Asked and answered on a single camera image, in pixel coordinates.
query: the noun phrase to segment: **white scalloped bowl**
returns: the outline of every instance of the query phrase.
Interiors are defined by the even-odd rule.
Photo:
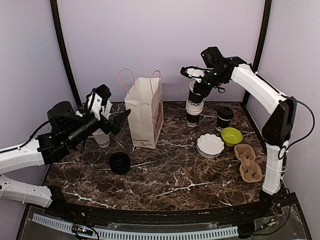
[[[196,148],[202,157],[214,159],[225,149],[225,144],[220,137],[207,133],[196,140]]]

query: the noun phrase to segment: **black cup lid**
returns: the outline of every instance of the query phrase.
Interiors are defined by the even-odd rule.
[[[112,172],[123,175],[130,170],[130,157],[124,152],[116,152],[111,155],[109,164]]]
[[[225,107],[219,108],[218,116],[222,119],[229,120],[234,117],[234,113],[232,112],[230,107],[225,106]]]

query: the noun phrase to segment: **marble tabletop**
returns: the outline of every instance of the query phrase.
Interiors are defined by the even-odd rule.
[[[240,104],[205,102],[196,127],[187,126],[185,106],[186,102],[163,103],[164,124],[155,150],[134,147],[126,121],[117,136],[110,135],[110,146],[100,148],[91,137],[83,154],[71,151],[54,163],[44,184],[61,187],[69,203],[121,210],[199,210],[258,201],[263,179],[243,181],[233,147],[226,146],[214,160],[203,158],[196,148],[200,135],[220,135],[217,110],[230,107],[234,113],[230,127],[242,132],[242,143],[253,147],[255,162],[265,174],[266,154]],[[124,109],[124,103],[112,106],[113,113]],[[109,158],[115,152],[131,159],[125,175],[110,170]]]

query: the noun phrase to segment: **paper bag handle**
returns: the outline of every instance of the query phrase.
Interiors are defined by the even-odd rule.
[[[122,87],[124,87],[124,89],[128,92],[128,94],[130,94],[128,88],[126,88],[126,86],[122,83],[122,81],[120,80],[120,73],[123,71],[123,70],[128,70],[131,75],[132,75],[132,78],[133,78],[133,85],[136,85],[136,81],[135,81],[135,76],[134,74],[132,73],[132,71],[129,69],[129,68],[122,68],[121,70],[118,71],[118,80],[120,82],[120,84],[122,85]]]
[[[155,71],[151,74],[151,76],[150,76],[150,87],[151,87],[152,95],[154,94],[154,91],[153,91],[153,89],[152,89],[151,78],[152,78],[152,76],[153,76],[156,72],[159,73],[159,83],[160,83],[160,78],[161,78],[161,72],[160,72],[159,70],[155,70]]]

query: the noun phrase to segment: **black paper cup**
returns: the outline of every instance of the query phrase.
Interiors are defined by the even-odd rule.
[[[203,101],[203,97],[200,94],[194,93],[194,85],[195,80],[191,81],[189,84],[189,96],[188,96],[188,103],[192,106],[199,106]]]
[[[215,128],[221,132],[223,129],[227,128],[234,117],[234,113],[229,107],[222,107],[217,112],[216,125]]]
[[[186,108],[186,124],[189,127],[195,127],[198,125],[202,110],[202,108],[200,110],[189,110]]]

